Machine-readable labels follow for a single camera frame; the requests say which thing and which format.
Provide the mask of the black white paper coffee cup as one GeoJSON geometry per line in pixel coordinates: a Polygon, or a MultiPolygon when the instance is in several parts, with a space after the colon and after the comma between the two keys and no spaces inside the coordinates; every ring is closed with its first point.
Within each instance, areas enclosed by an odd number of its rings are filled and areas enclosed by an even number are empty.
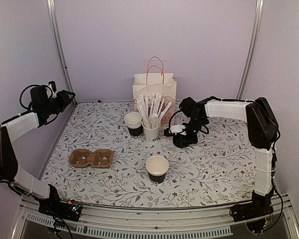
{"type": "Polygon", "coordinates": [[[165,179],[169,162],[165,157],[152,156],[146,160],[145,166],[149,179],[156,184],[160,184],[165,179]]]}

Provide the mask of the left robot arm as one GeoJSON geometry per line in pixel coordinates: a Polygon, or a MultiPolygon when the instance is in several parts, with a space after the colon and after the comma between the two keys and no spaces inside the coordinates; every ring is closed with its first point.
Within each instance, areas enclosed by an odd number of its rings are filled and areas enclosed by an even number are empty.
{"type": "Polygon", "coordinates": [[[51,115],[64,112],[75,98],[74,92],[57,91],[51,84],[30,85],[31,101],[23,105],[24,112],[0,122],[0,183],[5,183],[18,195],[27,195],[44,205],[53,216],[64,212],[56,188],[35,178],[18,163],[13,142],[28,132],[50,124],[51,115]]]}

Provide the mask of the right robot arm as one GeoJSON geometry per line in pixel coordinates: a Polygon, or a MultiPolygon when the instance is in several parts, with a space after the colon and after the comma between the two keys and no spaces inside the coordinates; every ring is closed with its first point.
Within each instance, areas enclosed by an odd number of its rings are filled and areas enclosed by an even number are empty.
{"type": "Polygon", "coordinates": [[[189,122],[169,125],[167,129],[172,134],[173,144],[179,148],[197,144],[197,134],[207,127],[210,118],[234,119],[246,123],[248,139],[256,156],[256,184],[248,213],[258,217],[269,206],[275,190],[276,142],[281,135],[267,99],[236,100],[210,96],[196,102],[188,97],[181,101],[179,111],[189,118],[189,122]]]}

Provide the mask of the white paper takeout bag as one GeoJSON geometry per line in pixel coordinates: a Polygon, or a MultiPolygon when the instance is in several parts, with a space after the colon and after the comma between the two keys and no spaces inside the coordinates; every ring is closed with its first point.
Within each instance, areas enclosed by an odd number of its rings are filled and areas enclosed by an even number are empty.
{"type": "Polygon", "coordinates": [[[148,61],[146,73],[134,74],[133,100],[135,102],[135,110],[137,109],[136,98],[139,95],[151,98],[152,94],[161,94],[164,99],[162,110],[164,110],[168,102],[172,102],[172,105],[161,120],[161,125],[168,125],[169,119],[175,112],[176,88],[177,82],[173,78],[173,73],[165,73],[163,62],[156,56],[151,57],[148,61]],[[158,66],[158,73],[150,72],[150,67],[154,66],[150,65],[153,58],[156,58],[161,63],[161,67],[158,66]]]}

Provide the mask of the white cup holding straws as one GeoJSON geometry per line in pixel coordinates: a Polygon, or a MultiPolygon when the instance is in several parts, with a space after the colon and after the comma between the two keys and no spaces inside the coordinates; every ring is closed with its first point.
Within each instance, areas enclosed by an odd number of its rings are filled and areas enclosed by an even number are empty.
{"type": "Polygon", "coordinates": [[[156,128],[147,128],[145,127],[144,122],[142,122],[142,126],[143,126],[143,134],[145,136],[145,140],[147,142],[156,141],[161,124],[159,124],[156,128]]]}

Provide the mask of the stacked paper cups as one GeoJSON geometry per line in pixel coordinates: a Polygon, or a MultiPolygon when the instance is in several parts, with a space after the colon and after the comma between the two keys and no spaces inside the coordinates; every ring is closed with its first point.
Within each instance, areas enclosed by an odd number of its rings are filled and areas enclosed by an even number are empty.
{"type": "Polygon", "coordinates": [[[143,118],[138,112],[130,112],[124,117],[131,138],[140,139],[143,135],[143,118]]]}

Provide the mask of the brown cardboard cup carrier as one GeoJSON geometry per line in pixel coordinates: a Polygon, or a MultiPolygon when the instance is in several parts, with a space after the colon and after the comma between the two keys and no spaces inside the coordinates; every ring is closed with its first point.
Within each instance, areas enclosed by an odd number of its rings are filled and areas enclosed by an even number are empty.
{"type": "Polygon", "coordinates": [[[113,162],[114,152],[110,149],[99,149],[94,152],[88,149],[75,149],[69,157],[69,164],[75,168],[109,168],[113,162]]]}

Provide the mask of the left aluminium frame post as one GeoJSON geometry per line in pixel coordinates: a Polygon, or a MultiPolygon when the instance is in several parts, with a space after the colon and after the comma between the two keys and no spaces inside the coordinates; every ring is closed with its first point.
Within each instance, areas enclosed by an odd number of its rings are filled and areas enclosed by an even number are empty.
{"type": "Polygon", "coordinates": [[[52,29],[52,35],[55,42],[56,52],[59,59],[61,72],[63,74],[64,82],[66,85],[66,89],[68,91],[74,92],[73,86],[70,80],[70,75],[68,72],[68,67],[66,63],[66,59],[64,56],[64,51],[62,47],[61,42],[61,35],[59,31],[58,21],[57,21],[57,14],[56,14],[56,8],[55,8],[55,1],[54,0],[47,0],[47,9],[48,9],[48,15],[50,20],[50,25],[52,29]]]}

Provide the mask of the aluminium frame post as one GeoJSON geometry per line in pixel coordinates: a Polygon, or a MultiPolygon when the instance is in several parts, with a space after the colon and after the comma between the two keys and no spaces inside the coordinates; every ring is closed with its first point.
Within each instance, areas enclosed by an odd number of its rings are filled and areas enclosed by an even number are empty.
{"type": "Polygon", "coordinates": [[[238,92],[236,95],[236,98],[241,100],[244,95],[244,91],[248,82],[249,73],[252,67],[252,61],[256,49],[257,39],[259,36],[259,31],[261,27],[261,21],[262,21],[262,14],[263,14],[263,7],[264,7],[264,1],[263,0],[256,0],[256,6],[255,6],[255,14],[254,14],[254,20],[253,20],[253,26],[251,31],[251,37],[250,37],[250,43],[247,51],[247,57],[245,61],[245,65],[243,68],[243,73],[241,77],[241,81],[238,87],[238,92]]]}
{"type": "Polygon", "coordinates": [[[56,14],[56,8],[55,8],[55,1],[54,0],[47,0],[47,9],[48,9],[48,15],[50,20],[50,25],[52,29],[52,35],[55,42],[56,52],[59,59],[61,72],[63,74],[64,82],[66,85],[66,89],[68,91],[74,92],[73,86],[70,80],[70,75],[68,72],[68,67],[66,63],[66,59],[64,56],[64,51],[62,47],[61,42],[61,35],[59,31],[58,21],[57,21],[57,14],[56,14]]]}

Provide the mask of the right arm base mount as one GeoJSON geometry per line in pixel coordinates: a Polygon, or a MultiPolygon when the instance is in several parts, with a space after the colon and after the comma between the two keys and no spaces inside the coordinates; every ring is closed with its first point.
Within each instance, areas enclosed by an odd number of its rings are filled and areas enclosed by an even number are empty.
{"type": "Polygon", "coordinates": [[[258,218],[268,215],[268,219],[262,218],[256,221],[246,223],[247,229],[254,233],[263,233],[269,224],[274,209],[271,203],[262,206],[259,203],[235,204],[230,208],[229,215],[233,218],[234,222],[245,221],[249,219],[258,218]]]}

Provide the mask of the aluminium front rail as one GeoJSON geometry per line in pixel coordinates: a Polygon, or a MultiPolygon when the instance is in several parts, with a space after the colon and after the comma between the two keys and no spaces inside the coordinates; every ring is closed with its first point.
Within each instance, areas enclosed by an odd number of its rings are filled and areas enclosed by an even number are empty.
{"type": "Polygon", "coordinates": [[[262,218],[235,222],[230,205],[182,209],[132,209],[85,204],[79,221],[54,226],[25,198],[17,213],[14,239],[299,239],[299,224],[288,195],[272,197],[268,231],[249,231],[262,218]]]}

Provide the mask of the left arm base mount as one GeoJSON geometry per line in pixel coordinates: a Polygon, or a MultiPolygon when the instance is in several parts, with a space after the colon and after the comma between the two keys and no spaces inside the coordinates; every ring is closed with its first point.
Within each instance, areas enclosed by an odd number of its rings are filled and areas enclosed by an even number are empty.
{"type": "Polygon", "coordinates": [[[60,217],[65,220],[78,222],[82,212],[82,204],[74,200],[68,202],[52,202],[39,200],[38,211],[49,216],[60,217]]]}

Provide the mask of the right aluminium frame post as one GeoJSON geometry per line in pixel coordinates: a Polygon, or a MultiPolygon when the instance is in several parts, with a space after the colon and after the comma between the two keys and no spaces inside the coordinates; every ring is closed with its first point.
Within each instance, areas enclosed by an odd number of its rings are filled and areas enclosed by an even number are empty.
{"type": "Polygon", "coordinates": [[[238,92],[236,95],[236,98],[241,100],[244,95],[244,91],[248,82],[249,73],[252,67],[252,61],[256,49],[257,39],[259,36],[259,31],[261,27],[261,21],[262,21],[262,14],[263,14],[263,7],[264,7],[264,1],[263,0],[256,0],[256,6],[255,6],[255,14],[254,14],[254,20],[253,20],[253,26],[251,31],[251,37],[250,37],[250,43],[247,51],[247,57],[245,61],[245,65],[243,68],[243,73],[241,77],[241,81],[238,87],[238,92]]]}

